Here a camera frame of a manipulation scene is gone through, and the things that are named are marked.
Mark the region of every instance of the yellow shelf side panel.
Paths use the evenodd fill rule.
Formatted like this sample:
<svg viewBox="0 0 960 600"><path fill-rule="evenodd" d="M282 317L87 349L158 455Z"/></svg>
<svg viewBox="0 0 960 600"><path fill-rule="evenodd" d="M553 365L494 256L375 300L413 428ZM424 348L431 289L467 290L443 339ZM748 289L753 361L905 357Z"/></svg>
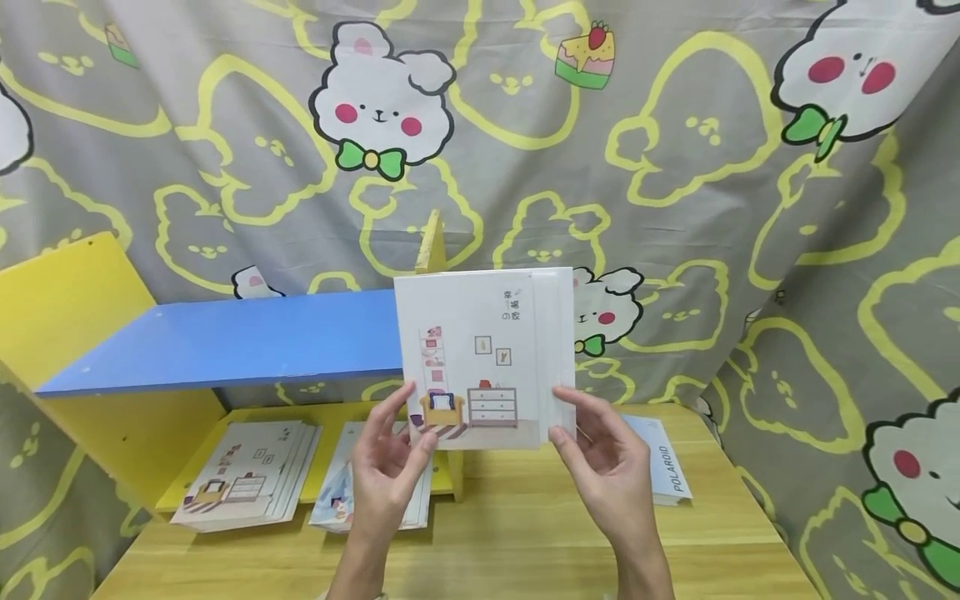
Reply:
<svg viewBox="0 0 960 600"><path fill-rule="evenodd" d="M420 253L417 255L417 265L414 271L418 275L427 273L440 273L449 269L446 262L446 245L444 244L444 222L440 218L440 210L434 208L430 211L430 217L426 222L426 229L423 231L423 241L420 242ZM438 492L438 485L433 486L433 493L447 494L452 493L453 499L457 502L461 500L464 493L464 453L463 450L449 450L446 452L437 452L436 456L443 455L444 475L448 478L444 480L444 492ZM440 475L434 473L434 483Z"/></svg>
<svg viewBox="0 0 960 600"><path fill-rule="evenodd" d="M0 271L0 381L148 508L224 415L213 392L41 399L32 390L155 305L109 232Z"/></svg>

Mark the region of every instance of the gray fabric backdrop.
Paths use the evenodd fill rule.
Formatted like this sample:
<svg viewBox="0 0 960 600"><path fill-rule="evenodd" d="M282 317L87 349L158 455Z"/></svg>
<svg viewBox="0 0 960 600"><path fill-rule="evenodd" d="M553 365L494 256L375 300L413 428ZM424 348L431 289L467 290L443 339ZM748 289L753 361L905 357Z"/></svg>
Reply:
<svg viewBox="0 0 960 600"><path fill-rule="evenodd" d="M111 230L158 301L386 287L439 208L455 268L584 269L578 385L711 414L825 597L953 597L958 35L912 0L0 0L0 267ZM9 382L0 481L2 600L86 598L146 521Z"/></svg>

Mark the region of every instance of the cake illustration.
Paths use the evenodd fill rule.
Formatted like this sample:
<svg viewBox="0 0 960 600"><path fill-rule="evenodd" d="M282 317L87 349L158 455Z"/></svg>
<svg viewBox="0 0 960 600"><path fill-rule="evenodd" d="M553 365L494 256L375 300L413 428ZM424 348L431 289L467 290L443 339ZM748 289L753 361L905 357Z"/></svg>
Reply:
<svg viewBox="0 0 960 600"><path fill-rule="evenodd" d="M565 39L557 50L555 73L578 87L603 89L613 72L613 33L593 21L585 36Z"/></svg>
<svg viewBox="0 0 960 600"><path fill-rule="evenodd" d="M104 34L107 36L107 46L115 60L134 69L140 68L140 63L136 61L136 57L130 50L130 44L120 33L120 28L116 26L116 23L108 23L104 28Z"/></svg>

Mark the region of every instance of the dresser drawer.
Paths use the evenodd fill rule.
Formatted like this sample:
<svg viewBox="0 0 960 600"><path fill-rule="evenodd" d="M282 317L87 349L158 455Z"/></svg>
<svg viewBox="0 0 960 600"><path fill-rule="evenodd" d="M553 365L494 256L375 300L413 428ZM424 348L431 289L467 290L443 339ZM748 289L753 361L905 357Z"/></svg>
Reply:
<svg viewBox="0 0 960 600"><path fill-rule="evenodd" d="M516 390L473 389L467 390L467 397L471 402L474 400L516 400Z"/></svg>
<svg viewBox="0 0 960 600"><path fill-rule="evenodd" d="M471 400L470 410L512 411L512 410L516 410L516 402L512 400Z"/></svg>
<svg viewBox="0 0 960 600"><path fill-rule="evenodd" d="M471 411L470 420L516 420L516 411Z"/></svg>

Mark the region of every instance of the white dresser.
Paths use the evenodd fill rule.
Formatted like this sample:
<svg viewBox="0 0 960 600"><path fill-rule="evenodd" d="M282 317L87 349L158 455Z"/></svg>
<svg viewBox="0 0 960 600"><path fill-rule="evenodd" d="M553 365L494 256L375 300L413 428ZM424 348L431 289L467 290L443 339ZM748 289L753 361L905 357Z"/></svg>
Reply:
<svg viewBox="0 0 960 600"><path fill-rule="evenodd" d="M516 388L467 390L470 427L516 427Z"/></svg>

